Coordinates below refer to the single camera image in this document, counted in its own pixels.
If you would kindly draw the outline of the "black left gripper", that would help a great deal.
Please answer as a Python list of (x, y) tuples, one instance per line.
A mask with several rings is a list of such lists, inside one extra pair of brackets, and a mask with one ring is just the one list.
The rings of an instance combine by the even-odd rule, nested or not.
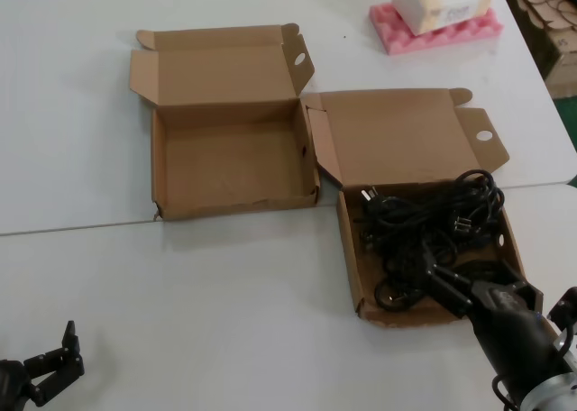
[(84, 374), (76, 325), (70, 320), (58, 349), (34, 356), (23, 364), (1, 360), (1, 411), (23, 410), (30, 379), (47, 375), (40, 384), (31, 383), (29, 387), (30, 400), (36, 406), (44, 406)]

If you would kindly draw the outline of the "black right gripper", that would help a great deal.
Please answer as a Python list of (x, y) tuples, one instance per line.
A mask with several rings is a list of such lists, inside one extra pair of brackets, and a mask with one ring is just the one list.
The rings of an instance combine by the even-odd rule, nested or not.
[(469, 313), (474, 334), (506, 387), (536, 387), (570, 371), (543, 315), (543, 293), (509, 264), (494, 281), (472, 283), (440, 266), (421, 242), (421, 288), (457, 318)]

